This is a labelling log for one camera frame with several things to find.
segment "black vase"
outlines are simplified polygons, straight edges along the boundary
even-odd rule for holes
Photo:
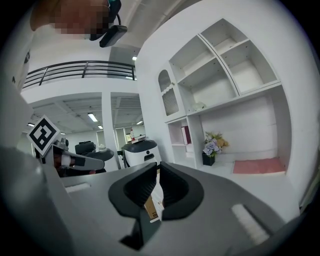
[[[204,152],[202,152],[202,163],[204,166],[212,166],[215,163],[216,157],[209,157]]]

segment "red book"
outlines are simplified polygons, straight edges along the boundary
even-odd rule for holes
[[[182,131],[182,137],[183,137],[184,145],[191,144],[191,137],[190,137],[189,127],[188,126],[183,126],[183,127],[181,127],[181,131]]]

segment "balcony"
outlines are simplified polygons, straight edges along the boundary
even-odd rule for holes
[[[79,78],[136,80],[135,66],[112,61],[80,60],[45,66],[28,73],[23,89]]]

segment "pink mat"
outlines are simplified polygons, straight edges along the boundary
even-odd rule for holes
[[[279,158],[235,161],[234,174],[271,174],[284,172],[285,168]]]

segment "metal railing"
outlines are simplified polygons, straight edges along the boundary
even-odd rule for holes
[[[55,79],[107,77],[135,80],[135,66],[120,62],[80,60],[45,66],[28,73],[23,88],[41,86]]]

